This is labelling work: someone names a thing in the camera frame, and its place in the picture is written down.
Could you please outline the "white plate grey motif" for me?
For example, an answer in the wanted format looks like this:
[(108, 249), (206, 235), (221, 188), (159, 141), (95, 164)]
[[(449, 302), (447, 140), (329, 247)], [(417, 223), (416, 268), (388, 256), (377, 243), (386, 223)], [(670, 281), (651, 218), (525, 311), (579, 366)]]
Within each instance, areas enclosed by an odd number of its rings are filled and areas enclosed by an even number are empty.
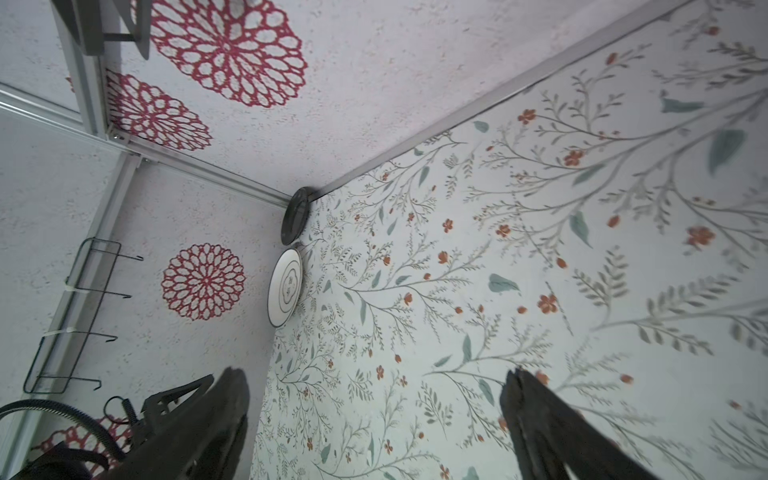
[(282, 327), (298, 304), (303, 286), (303, 264), (299, 251), (285, 250), (273, 269), (268, 289), (267, 312), (272, 327)]

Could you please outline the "small black dish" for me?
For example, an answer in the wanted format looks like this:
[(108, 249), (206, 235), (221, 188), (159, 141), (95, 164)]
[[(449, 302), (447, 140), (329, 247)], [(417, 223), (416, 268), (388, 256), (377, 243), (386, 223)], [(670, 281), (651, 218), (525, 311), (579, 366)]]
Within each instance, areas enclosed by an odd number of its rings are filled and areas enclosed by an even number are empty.
[(304, 231), (310, 215), (313, 192), (311, 187), (305, 186), (291, 197), (281, 224), (280, 240), (284, 246), (293, 244)]

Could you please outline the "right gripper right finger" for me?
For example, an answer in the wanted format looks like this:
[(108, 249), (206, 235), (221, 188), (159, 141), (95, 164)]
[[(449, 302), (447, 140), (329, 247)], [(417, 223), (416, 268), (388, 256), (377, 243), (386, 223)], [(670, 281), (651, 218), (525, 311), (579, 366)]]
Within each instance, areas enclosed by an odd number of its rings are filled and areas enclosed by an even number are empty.
[(523, 479), (656, 477), (526, 370), (507, 372), (499, 404)]

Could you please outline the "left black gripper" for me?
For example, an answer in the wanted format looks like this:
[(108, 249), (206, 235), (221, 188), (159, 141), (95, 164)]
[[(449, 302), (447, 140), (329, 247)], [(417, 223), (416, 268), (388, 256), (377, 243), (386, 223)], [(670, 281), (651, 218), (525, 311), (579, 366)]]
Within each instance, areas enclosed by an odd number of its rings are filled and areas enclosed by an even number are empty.
[[(189, 410), (212, 387), (214, 376), (203, 376), (190, 383), (148, 397), (142, 406), (147, 432), (160, 432)], [(127, 454), (119, 447), (105, 445), (101, 451), (70, 448), (59, 443), (31, 461), (12, 479), (143, 479), (144, 472), (127, 464)]]

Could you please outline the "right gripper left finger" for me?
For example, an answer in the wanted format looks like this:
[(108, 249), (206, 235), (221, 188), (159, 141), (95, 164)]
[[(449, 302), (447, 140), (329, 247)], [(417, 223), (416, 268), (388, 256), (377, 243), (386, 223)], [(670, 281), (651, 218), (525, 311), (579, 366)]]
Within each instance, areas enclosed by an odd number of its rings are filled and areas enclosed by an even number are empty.
[(228, 367), (183, 415), (160, 432), (133, 418), (127, 464), (143, 479), (232, 479), (248, 429), (250, 391), (245, 372)]

